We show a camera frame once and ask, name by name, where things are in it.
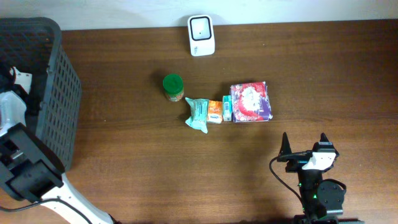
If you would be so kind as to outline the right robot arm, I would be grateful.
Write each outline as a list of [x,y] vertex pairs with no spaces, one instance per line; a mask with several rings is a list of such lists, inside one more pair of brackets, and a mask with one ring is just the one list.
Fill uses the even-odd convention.
[[[287,134],[282,135],[279,154],[270,161],[269,169],[282,185],[295,194],[302,205],[303,213],[294,216],[293,223],[362,223],[354,218],[339,219],[343,214],[346,185],[335,179],[323,178],[323,174],[333,168],[339,155],[324,133],[311,150],[302,152],[293,152]],[[272,164],[275,161],[285,163],[287,173],[298,175],[298,192],[274,172]]]

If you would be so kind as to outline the orange small tissue pack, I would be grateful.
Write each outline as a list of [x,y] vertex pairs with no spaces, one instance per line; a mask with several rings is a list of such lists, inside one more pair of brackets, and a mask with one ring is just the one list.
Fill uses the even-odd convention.
[[208,123],[221,124],[223,121],[223,103],[221,101],[210,100],[208,102],[208,112],[206,121]]

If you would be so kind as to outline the red purple tissue pack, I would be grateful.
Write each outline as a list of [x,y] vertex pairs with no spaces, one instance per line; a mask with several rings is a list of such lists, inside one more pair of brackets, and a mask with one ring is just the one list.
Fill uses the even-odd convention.
[[266,82],[232,85],[230,96],[235,123],[263,122],[273,118]]

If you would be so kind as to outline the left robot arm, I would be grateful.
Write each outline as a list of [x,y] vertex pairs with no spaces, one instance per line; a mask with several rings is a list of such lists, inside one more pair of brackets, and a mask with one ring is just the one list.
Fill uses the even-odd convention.
[[14,211],[41,205],[68,223],[116,223],[72,186],[61,160],[27,128],[25,117],[40,109],[31,88],[32,74],[1,63],[1,188],[30,203]]

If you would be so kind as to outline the teal wet wipes pack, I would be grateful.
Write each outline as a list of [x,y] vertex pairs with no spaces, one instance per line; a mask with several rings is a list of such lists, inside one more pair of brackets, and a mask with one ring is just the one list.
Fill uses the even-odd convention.
[[191,111],[191,116],[185,121],[185,123],[196,130],[200,130],[203,133],[208,133],[207,128],[207,114],[208,114],[208,99],[191,99],[186,97],[185,101],[188,103]]

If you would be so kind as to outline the green lid jar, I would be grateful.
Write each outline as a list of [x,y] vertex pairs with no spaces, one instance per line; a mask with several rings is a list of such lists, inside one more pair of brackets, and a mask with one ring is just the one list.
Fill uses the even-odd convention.
[[162,82],[165,94],[170,101],[176,102],[184,96],[184,85],[182,78],[177,74],[167,75]]

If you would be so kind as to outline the small teal gum box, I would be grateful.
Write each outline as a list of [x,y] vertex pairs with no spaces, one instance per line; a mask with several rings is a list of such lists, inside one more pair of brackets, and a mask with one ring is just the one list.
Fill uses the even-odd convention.
[[230,95],[225,95],[223,97],[223,121],[232,121],[232,106]]

